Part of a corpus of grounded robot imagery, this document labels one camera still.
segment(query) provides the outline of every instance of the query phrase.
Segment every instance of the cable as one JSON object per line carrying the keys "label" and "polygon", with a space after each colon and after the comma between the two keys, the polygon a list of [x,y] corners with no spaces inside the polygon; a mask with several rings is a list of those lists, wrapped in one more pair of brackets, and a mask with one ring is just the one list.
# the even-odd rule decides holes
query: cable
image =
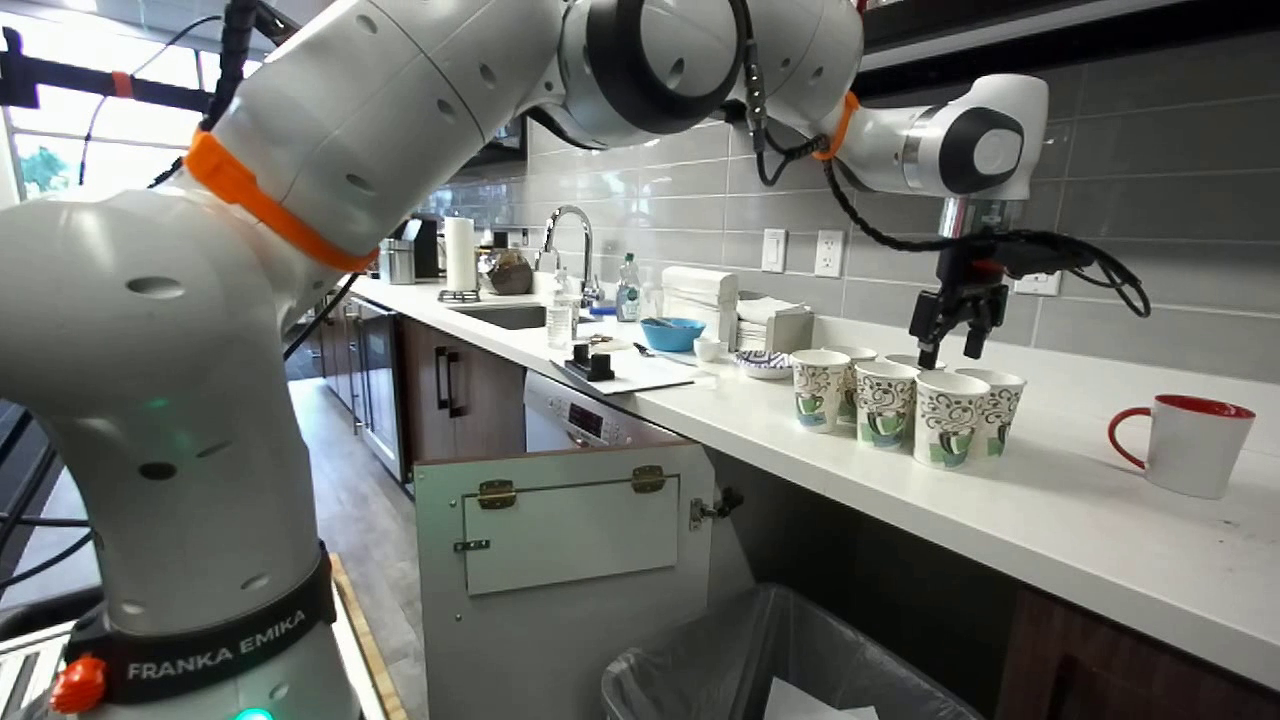
{"label": "cable", "polygon": [[[201,17],[201,20],[185,22],[180,33],[173,33],[148,58],[141,58],[141,62],[128,70],[128,81],[141,75],[141,70],[148,70],[173,44],[188,41],[195,26],[216,22],[216,20],[221,20],[221,17]],[[85,127],[85,139],[79,139],[79,186],[85,186],[85,174],[89,174],[92,127],[95,127],[95,121],[98,121],[98,111],[105,111],[108,99],[111,99],[111,97],[105,93],[105,97],[92,102],[92,111],[89,111],[89,127]]]}
{"label": "cable", "polygon": [[85,530],[74,544],[61,548],[54,555],[48,555],[48,560],[38,560],[38,563],[30,563],[30,566],[0,580],[0,590],[9,590],[11,582],[25,582],[25,580],[30,580],[30,576],[38,576],[38,572],[48,572],[48,566],[54,566],[54,563],[62,563],[62,560],[74,555],[89,539],[92,539],[92,530]]}
{"label": "cable", "polygon": [[257,4],[261,0],[226,0],[226,20],[225,20],[225,36],[221,36],[221,75],[216,75],[213,99],[204,108],[201,132],[213,132],[213,124],[237,99],[237,86],[242,81],[246,41],[257,26]]}
{"label": "cable", "polygon": [[883,248],[896,248],[896,250],[953,250],[956,242],[986,248],[1013,276],[1070,271],[1083,285],[1113,286],[1130,314],[1151,314],[1151,297],[1142,292],[1141,276],[1094,242],[1083,242],[1059,232],[1030,232],[1030,229],[1013,229],[1013,232],[984,229],[960,240],[900,240],[880,232],[850,207],[848,190],[838,186],[836,164],[825,164],[825,174],[843,217]]}
{"label": "cable", "polygon": [[754,58],[754,22],[752,22],[752,7],[747,0],[732,0],[732,20],[739,33],[739,62],[744,62],[744,81],[747,81],[747,132],[752,132],[752,150],[754,150],[754,174],[759,185],[776,185],[796,159],[805,159],[809,150],[825,149],[821,137],[785,149],[772,132],[768,132],[768,97],[764,97],[764,70]]}
{"label": "cable", "polygon": [[11,527],[89,527],[89,514],[0,514]]}
{"label": "cable", "polygon": [[356,271],[343,278],[343,286],[336,286],[330,297],[329,297],[329,302],[310,314],[310,323],[304,323],[290,338],[286,338],[286,346],[282,346],[282,360],[295,350],[295,346],[304,346],[304,338],[323,323],[323,314],[353,292],[353,285],[356,285]]}

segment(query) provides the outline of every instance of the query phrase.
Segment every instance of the ceiling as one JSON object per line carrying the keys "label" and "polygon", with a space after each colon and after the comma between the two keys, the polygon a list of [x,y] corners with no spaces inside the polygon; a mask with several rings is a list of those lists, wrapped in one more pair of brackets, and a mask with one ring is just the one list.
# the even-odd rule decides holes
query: ceiling
{"label": "ceiling", "polygon": [[[269,0],[274,12],[290,20],[310,20],[329,0]],[[155,36],[173,36],[201,17],[221,17],[225,0],[0,0],[2,12],[48,12],[48,17],[105,17]],[[216,44],[221,26],[209,22],[195,41]]]}

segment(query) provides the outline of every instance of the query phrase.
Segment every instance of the bottle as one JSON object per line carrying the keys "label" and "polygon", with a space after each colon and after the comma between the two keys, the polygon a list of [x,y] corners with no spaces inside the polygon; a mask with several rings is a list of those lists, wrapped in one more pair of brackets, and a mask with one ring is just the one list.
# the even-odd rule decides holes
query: bottle
{"label": "bottle", "polygon": [[576,286],[573,286],[573,276],[558,268],[550,306],[546,306],[546,345],[557,350],[567,350],[573,336],[576,336]]}
{"label": "bottle", "polygon": [[634,323],[640,318],[640,268],[634,250],[624,255],[624,268],[617,271],[617,318]]}

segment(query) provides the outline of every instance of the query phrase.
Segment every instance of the countertop appliance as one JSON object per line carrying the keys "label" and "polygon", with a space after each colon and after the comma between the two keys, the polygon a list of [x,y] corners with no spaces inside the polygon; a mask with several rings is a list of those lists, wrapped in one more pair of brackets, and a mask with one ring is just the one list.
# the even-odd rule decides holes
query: countertop appliance
{"label": "countertop appliance", "polygon": [[737,299],[739,350],[796,350],[809,345],[811,345],[811,306],[785,302],[776,297]]}
{"label": "countertop appliance", "polygon": [[737,276],[709,268],[663,268],[660,314],[686,314],[705,323],[705,338],[737,346]]}

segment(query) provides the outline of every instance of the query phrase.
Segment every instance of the paper cup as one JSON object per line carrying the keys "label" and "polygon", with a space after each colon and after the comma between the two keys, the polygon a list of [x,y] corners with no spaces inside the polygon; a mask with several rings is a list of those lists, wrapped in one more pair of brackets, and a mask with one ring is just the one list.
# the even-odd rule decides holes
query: paper cup
{"label": "paper cup", "polygon": [[914,386],[914,460],[937,468],[972,465],[972,440],[984,428],[992,382],[956,373],[919,373]]}
{"label": "paper cup", "polygon": [[910,452],[914,436],[914,366],[908,362],[858,362],[856,366],[856,436],[890,448]]}
{"label": "paper cup", "polygon": [[999,373],[999,366],[956,366],[956,373],[992,382],[984,423],[976,428],[972,452],[976,457],[1004,457],[1007,428],[1013,428],[1013,415],[1017,415],[1017,403],[1018,403],[1028,380]]}
{"label": "paper cup", "polygon": [[811,430],[848,436],[850,394],[848,394],[850,355],[832,346],[790,350],[796,419]]}
{"label": "paper cup", "polygon": [[888,360],[888,362],[908,362],[908,366],[914,366],[914,373],[926,373],[926,366],[919,366],[919,350],[888,350],[883,360]]}
{"label": "paper cup", "polygon": [[838,350],[848,355],[838,430],[843,430],[843,436],[856,436],[856,373],[858,373],[864,362],[875,362],[880,350],[872,350],[872,346],[838,346]]}

